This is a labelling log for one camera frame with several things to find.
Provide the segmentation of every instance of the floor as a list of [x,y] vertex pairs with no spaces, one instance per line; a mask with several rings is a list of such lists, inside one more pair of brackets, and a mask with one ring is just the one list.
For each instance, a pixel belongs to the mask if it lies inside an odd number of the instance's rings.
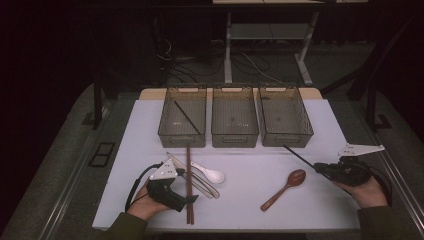
[[[372,43],[311,45],[305,61],[313,87],[322,89],[349,74],[364,63],[373,47]],[[233,82],[278,80],[303,85],[293,59],[293,54],[301,48],[298,42],[235,42],[232,48]],[[168,70],[168,82],[223,82],[222,42],[213,42],[211,56],[208,61],[197,61],[191,53],[179,52],[177,64]],[[418,203],[423,203],[422,142],[383,95],[378,96],[377,113],[383,114],[392,127],[380,129],[376,134],[369,131],[363,121],[365,99],[348,101],[346,92],[349,86],[350,83],[347,83],[324,96],[330,101],[346,139],[358,144],[378,144],[381,141],[413,197]],[[94,239],[100,233],[91,224],[138,96],[138,92],[123,91],[117,99],[103,98],[104,120],[97,130],[93,130],[93,86],[81,93],[1,239]],[[115,143],[109,164],[104,168],[87,166],[101,142]],[[364,161],[384,169],[381,161],[370,157],[365,157]],[[414,233],[415,239],[422,239],[424,235],[416,227],[404,201],[399,189],[395,188],[395,213],[405,229]],[[149,237],[167,239],[167,236]],[[181,236],[172,236],[173,239],[187,239],[178,237]],[[359,233],[271,234],[254,239],[357,240]]]

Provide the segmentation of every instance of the cable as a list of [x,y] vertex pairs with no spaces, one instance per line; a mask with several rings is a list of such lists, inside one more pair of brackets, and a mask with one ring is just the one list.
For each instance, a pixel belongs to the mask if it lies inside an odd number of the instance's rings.
[[151,170],[151,169],[153,169],[153,168],[160,168],[160,166],[162,166],[162,164],[163,164],[163,163],[160,163],[160,164],[153,164],[153,165],[151,165],[150,167],[146,168],[146,170],[144,170],[144,171],[140,174],[140,177],[138,177],[138,178],[134,181],[134,184],[133,184],[133,186],[132,186],[132,188],[131,188],[130,194],[128,195],[127,202],[125,203],[125,212],[126,212],[126,211],[128,211],[128,208],[130,208],[131,204],[135,202],[135,201],[134,201],[134,202],[131,202],[131,200],[132,200],[132,198],[133,198],[133,196],[134,196],[134,193],[135,193],[135,190],[137,190],[137,187],[138,187],[138,185],[140,184],[140,181],[141,181],[141,179],[143,178],[143,176],[144,176],[144,175],[145,175],[148,171],[150,171],[150,170]]
[[145,196],[147,196],[148,194],[146,193],[146,194],[144,194],[143,196],[141,196],[141,197],[139,197],[139,198],[137,198],[137,199],[135,199],[131,204],[130,204],[130,206],[128,206],[128,208],[130,208],[135,202],[137,202],[138,200],[140,200],[140,199],[142,199],[142,198],[144,198]]
[[164,56],[162,56],[162,55],[160,55],[160,54],[156,54],[156,56],[158,56],[160,59],[163,59],[163,60],[165,60],[165,61],[171,61],[172,60],[172,56],[167,56],[170,52],[171,52],[171,50],[172,50],[172,45],[171,45],[171,43],[168,41],[168,40],[166,40],[165,38],[160,38],[160,40],[163,40],[163,41],[165,41],[166,43],[168,43],[168,50],[164,53]]
[[171,76],[173,76],[173,77],[175,77],[175,78],[177,78],[178,80],[180,80],[180,82],[181,82],[181,83],[187,83],[187,82],[186,82],[186,81],[184,81],[182,78],[178,77],[177,75],[175,75],[175,74],[173,74],[173,73],[168,72],[168,74],[169,74],[169,75],[171,75]]
[[262,72],[262,70],[255,64],[255,62],[253,62],[253,60],[249,57],[249,56],[247,56],[247,54],[245,54],[245,53],[243,53],[243,52],[240,52],[241,54],[243,54],[252,64],[253,64],[253,66],[256,68],[256,70],[258,70],[262,75],[264,75],[265,77],[267,77],[267,78],[269,78],[269,79],[272,79],[272,80],[274,80],[274,81],[277,81],[277,82],[280,82],[280,83],[283,83],[283,81],[281,81],[281,80],[279,80],[279,79],[276,79],[276,78],[273,78],[273,77],[271,77],[271,76],[268,76],[268,75],[266,75],[264,72]]
[[188,72],[184,72],[184,71],[182,71],[182,70],[175,69],[175,67],[174,67],[174,68],[170,68],[169,70],[173,70],[173,71],[177,71],[177,72],[183,73],[183,74],[185,74],[185,75],[189,76],[191,79],[193,79],[193,81],[194,81],[195,83],[198,83],[198,81],[197,81],[196,77],[195,77],[195,76],[193,76],[193,75],[191,75],[191,74],[190,74],[190,73],[188,73]]
[[218,73],[223,64],[224,64],[224,59],[222,59],[222,61],[220,62],[219,66],[218,66],[218,69],[216,69],[215,71],[213,71],[211,73],[204,73],[204,74],[196,73],[196,72],[194,72],[193,70],[191,70],[191,69],[189,69],[187,67],[181,66],[180,64],[176,64],[175,67],[184,68],[185,70],[189,71],[190,73],[192,73],[193,75],[196,75],[196,76],[204,76],[204,77],[206,77],[206,76],[212,76],[212,75],[215,75],[216,73]]

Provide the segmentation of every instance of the black cable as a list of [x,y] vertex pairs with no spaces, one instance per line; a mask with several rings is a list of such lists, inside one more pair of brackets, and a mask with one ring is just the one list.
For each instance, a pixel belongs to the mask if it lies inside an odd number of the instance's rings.
[[191,79],[193,79],[193,81],[194,81],[195,83],[199,83],[199,82],[197,81],[196,77],[195,77],[195,76],[193,76],[193,75],[191,75],[191,74],[190,74],[190,73],[188,73],[188,72],[184,72],[184,71],[182,71],[182,70],[175,69],[175,68],[170,68],[169,70],[173,70],[173,71],[177,71],[177,72],[183,73],[183,74],[185,74],[185,75],[189,76]]
[[[247,54],[245,54],[245,53],[243,53],[243,52],[241,52],[241,51],[234,51],[234,53],[238,53],[238,54],[241,54],[241,55],[243,55],[244,56],[244,58],[250,58]],[[256,71],[262,71],[262,72],[264,72],[264,71],[268,71],[268,70],[270,70],[271,69],[271,64],[265,59],[265,58],[263,58],[263,57],[261,57],[261,56],[255,56],[256,58],[259,58],[259,59],[261,59],[264,63],[265,63],[265,65],[266,65],[266,67],[265,68],[260,68],[259,66],[258,66],[258,64],[256,64],[256,63],[254,63],[253,64],[253,66],[252,66],[252,62],[250,62],[249,61],[249,63],[250,64],[246,64],[246,63],[243,63],[243,62],[241,62],[241,61],[239,61],[239,60],[236,60],[236,61],[238,61],[238,62],[240,62],[240,64],[242,64],[242,65],[244,65],[244,66],[246,66],[246,67],[248,67],[248,68],[252,68],[252,69],[255,69]]]
[[143,176],[150,171],[153,168],[160,168],[160,166],[162,166],[163,163],[160,164],[153,164],[150,167],[146,168],[146,170],[144,170],[141,174],[140,177],[138,177],[135,181],[134,184],[131,188],[130,194],[128,194],[128,198],[127,198],[127,202],[125,203],[125,212],[128,211],[128,208],[130,208],[132,202],[132,198],[134,196],[135,191],[137,190],[138,185],[140,184],[141,179],[143,178]]
[[175,77],[175,78],[177,78],[178,80],[180,80],[180,82],[181,82],[181,83],[187,83],[187,82],[186,82],[186,81],[184,81],[182,78],[178,77],[177,75],[175,75],[175,74],[173,74],[173,73],[168,72],[168,74],[169,74],[169,75],[171,75],[171,76],[173,76],[173,77]]
[[203,74],[196,73],[196,72],[194,72],[193,70],[191,70],[191,69],[189,69],[187,67],[181,66],[180,64],[176,64],[175,67],[184,68],[184,69],[186,69],[187,71],[189,71],[190,73],[192,73],[193,75],[196,75],[196,76],[206,77],[206,76],[213,76],[216,73],[218,73],[223,64],[224,64],[224,59],[222,59],[222,61],[220,62],[219,66],[218,66],[218,69],[216,69],[215,71],[213,71],[211,73],[203,73]]
[[142,198],[144,198],[145,196],[147,196],[148,194],[146,193],[146,194],[144,194],[143,196],[141,196],[141,197],[139,197],[139,198],[136,198],[129,206],[128,206],[128,208],[130,208],[135,202],[137,202],[138,200],[140,200],[140,199],[142,199]]

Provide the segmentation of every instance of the wooden spoon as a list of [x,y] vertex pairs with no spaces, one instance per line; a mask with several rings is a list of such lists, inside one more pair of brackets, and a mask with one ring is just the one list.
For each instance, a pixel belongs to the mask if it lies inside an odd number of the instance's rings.
[[278,191],[274,196],[272,196],[266,203],[261,206],[262,211],[266,211],[272,204],[274,204],[277,199],[290,187],[296,187],[303,183],[306,177],[306,172],[302,169],[298,169],[290,173],[287,178],[286,186],[284,186],[280,191]]

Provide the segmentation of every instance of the sleeve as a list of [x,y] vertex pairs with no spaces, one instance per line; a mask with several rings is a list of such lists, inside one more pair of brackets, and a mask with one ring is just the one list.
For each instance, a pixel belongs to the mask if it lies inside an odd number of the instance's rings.
[[402,227],[390,207],[371,207],[358,210],[361,240],[398,240]]
[[128,213],[120,213],[112,226],[96,240],[140,240],[143,239],[147,222]]

